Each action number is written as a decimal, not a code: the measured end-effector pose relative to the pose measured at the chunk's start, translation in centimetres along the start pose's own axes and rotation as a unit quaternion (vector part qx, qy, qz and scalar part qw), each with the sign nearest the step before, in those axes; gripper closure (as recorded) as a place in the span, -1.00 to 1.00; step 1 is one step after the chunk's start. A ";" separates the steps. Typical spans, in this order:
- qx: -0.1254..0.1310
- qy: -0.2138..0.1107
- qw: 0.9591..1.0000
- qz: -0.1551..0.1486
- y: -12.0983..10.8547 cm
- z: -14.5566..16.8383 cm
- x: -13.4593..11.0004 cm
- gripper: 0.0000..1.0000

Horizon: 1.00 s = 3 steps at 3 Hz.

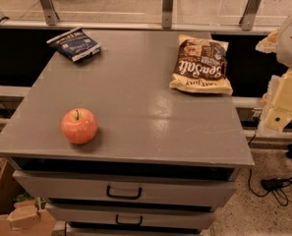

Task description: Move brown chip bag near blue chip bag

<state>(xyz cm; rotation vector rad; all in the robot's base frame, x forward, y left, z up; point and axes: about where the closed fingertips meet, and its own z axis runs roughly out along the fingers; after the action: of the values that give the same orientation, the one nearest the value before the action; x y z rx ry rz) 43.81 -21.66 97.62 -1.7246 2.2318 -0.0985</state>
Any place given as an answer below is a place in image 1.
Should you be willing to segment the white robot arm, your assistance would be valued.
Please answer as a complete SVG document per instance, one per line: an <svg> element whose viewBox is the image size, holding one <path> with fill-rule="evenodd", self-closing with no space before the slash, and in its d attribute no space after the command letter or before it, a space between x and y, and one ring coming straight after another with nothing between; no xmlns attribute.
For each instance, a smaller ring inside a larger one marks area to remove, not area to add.
<svg viewBox="0 0 292 236"><path fill-rule="evenodd" d="M292 120L292 13L279 29L261 40L256 49L275 53L277 62L288 70L269 83L261 122L266 128L281 132Z"/></svg>

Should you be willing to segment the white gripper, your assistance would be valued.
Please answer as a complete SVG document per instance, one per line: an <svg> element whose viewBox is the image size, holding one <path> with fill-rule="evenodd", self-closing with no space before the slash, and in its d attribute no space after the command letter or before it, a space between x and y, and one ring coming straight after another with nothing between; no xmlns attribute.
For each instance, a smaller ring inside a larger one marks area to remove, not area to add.
<svg viewBox="0 0 292 236"><path fill-rule="evenodd" d="M262 53L275 53L279 29L272 31L256 45L256 50ZM263 95L263 112L260 129L282 132L292 121L292 68L281 77L272 76L267 92Z"/></svg>

